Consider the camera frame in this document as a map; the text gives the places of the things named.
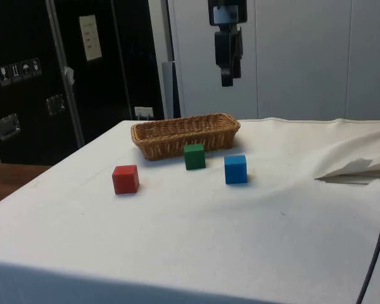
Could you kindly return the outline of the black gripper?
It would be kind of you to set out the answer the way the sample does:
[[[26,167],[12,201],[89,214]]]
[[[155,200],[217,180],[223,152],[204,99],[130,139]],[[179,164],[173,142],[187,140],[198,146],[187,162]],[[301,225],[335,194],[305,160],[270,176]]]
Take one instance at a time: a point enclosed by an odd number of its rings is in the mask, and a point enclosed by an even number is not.
[[[248,20],[246,0],[208,0],[208,14],[211,26],[246,23]],[[228,32],[215,33],[215,61],[220,68],[222,87],[233,86],[233,78],[241,78],[242,57],[242,28],[233,30],[232,41]]]

